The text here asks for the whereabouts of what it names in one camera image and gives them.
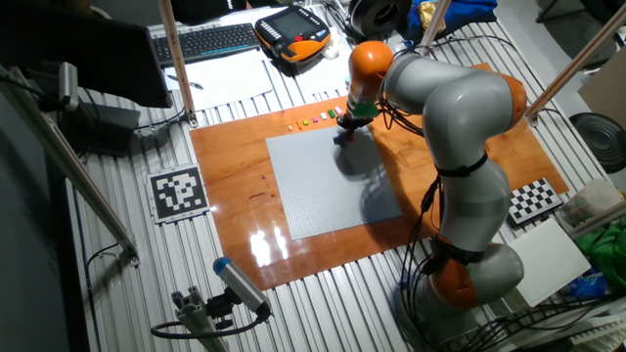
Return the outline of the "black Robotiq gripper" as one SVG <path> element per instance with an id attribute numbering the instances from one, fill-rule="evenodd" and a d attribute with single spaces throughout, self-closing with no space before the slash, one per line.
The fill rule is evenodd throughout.
<path id="1" fill-rule="evenodd" d="M 351 142 L 356 141 L 357 129 L 370 124 L 372 121 L 372 118 L 355 118 L 350 114 L 344 114 L 336 118 L 337 125 L 344 129 L 343 135 L 346 141 L 350 141 L 350 131 L 352 131 Z"/>

